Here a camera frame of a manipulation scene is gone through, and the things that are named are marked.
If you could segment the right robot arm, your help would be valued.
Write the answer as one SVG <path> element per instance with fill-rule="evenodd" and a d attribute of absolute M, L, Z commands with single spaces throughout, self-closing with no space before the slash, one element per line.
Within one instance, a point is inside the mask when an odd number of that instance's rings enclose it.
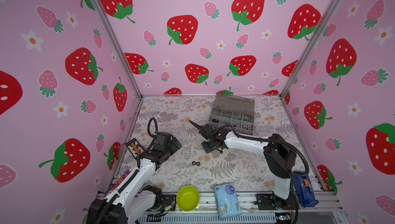
<path fill-rule="evenodd" d="M 274 175 L 274 199 L 287 200 L 291 193 L 291 181 L 294 176 L 307 176 L 310 168 L 303 155 L 294 145 L 288 143 L 279 134 L 270 137 L 256 137 L 238 133 L 231 125 L 218 129 L 209 124 L 203 126 L 191 122 L 204 138 L 202 147 L 209 154 L 224 149 L 243 150 L 263 156 L 270 172 Z"/>

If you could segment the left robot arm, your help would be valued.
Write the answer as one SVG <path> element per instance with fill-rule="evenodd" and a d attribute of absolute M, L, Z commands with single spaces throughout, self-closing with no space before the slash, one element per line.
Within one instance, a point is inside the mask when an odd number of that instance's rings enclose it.
<path fill-rule="evenodd" d="M 144 212 L 160 205 L 161 189 L 144 183 L 182 145 L 168 132 L 154 135 L 151 145 L 137 156 L 137 167 L 104 199 L 96 198 L 88 209 L 88 224 L 133 224 Z"/>

